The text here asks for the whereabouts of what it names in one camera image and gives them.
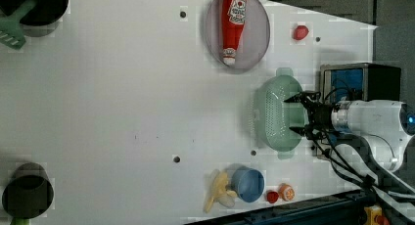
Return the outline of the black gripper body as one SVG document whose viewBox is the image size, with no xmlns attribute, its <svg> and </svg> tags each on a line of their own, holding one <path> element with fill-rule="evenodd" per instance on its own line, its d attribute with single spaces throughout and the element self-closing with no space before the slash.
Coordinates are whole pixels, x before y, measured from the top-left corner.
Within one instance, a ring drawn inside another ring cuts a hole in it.
<svg viewBox="0 0 415 225">
<path fill-rule="evenodd" d="M 320 92 L 304 92 L 302 104 L 308 116 L 308 124 L 304 127 L 306 137 L 313 137 L 314 130 L 326 132 L 335 130 L 331 118 L 334 106 L 321 103 L 319 101 L 320 95 Z"/>
</svg>

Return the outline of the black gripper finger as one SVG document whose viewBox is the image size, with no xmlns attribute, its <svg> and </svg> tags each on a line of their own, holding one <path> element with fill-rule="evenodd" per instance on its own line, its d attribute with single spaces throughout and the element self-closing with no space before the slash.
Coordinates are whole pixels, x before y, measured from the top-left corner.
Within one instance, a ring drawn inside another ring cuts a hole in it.
<svg viewBox="0 0 415 225">
<path fill-rule="evenodd" d="M 291 130 L 294 131 L 295 133 L 299 134 L 302 137 L 306 136 L 306 130 L 305 130 L 304 127 L 292 126 Z"/>
<path fill-rule="evenodd" d="M 303 103 L 305 101 L 305 95 L 303 93 L 298 93 L 285 100 L 285 103 Z"/>
</svg>

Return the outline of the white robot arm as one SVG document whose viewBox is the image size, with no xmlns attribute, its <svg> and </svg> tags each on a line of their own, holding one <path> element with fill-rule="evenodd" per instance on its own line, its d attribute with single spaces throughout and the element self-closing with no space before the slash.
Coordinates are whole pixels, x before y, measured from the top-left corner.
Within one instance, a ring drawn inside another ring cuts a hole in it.
<svg viewBox="0 0 415 225">
<path fill-rule="evenodd" d="M 371 151 L 374 161 L 395 172 L 403 164 L 403 156 L 414 139 L 414 108 L 400 101 L 339 101 L 321 103 L 320 93 L 299 92 L 285 103 L 300 103 L 307 111 L 308 124 L 293 126 L 299 135 L 313 138 L 312 132 L 360 137 Z"/>
</svg>

